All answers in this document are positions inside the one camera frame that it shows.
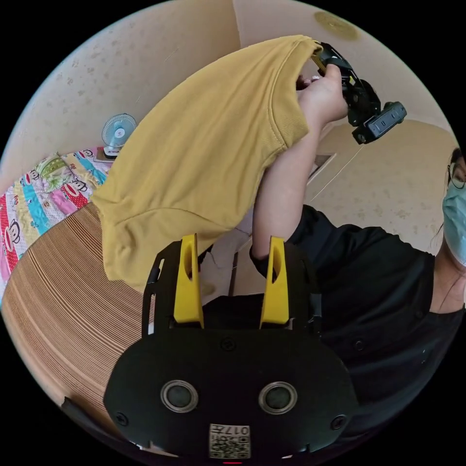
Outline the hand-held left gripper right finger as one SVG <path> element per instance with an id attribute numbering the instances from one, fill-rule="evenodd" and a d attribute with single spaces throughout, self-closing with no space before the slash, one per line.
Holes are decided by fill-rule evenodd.
<path id="1" fill-rule="evenodd" d="M 260 326 L 289 321 L 288 280 L 284 240 L 271 237 Z"/>

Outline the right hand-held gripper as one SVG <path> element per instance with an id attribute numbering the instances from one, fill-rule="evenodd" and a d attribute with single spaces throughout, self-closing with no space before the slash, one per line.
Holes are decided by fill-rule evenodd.
<path id="1" fill-rule="evenodd" d="M 372 86 L 361 80 L 352 65 L 334 47 L 325 42 L 317 42 L 321 50 L 311 59 L 319 74 L 325 74 L 329 64 L 339 68 L 342 79 L 343 97 L 347 103 L 348 121 L 353 127 L 362 127 L 372 117 L 381 112 L 381 102 Z"/>

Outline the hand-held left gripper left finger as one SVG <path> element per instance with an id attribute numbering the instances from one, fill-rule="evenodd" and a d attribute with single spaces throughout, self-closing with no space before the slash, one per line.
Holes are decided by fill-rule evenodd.
<path id="1" fill-rule="evenodd" d="M 181 325 L 204 324 L 195 234 L 185 235 L 181 241 L 173 317 Z"/>

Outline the person's right hand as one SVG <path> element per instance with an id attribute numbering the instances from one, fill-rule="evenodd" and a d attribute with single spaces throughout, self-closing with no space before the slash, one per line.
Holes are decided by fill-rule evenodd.
<path id="1" fill-rule="evenodd" d="M 336 65 L 328 65 L 323 77 L 307 79 L 300 75 L 296 85 L 299 106 L 310 130 L 323 129 L 348 115 L 342 76 Z"/>

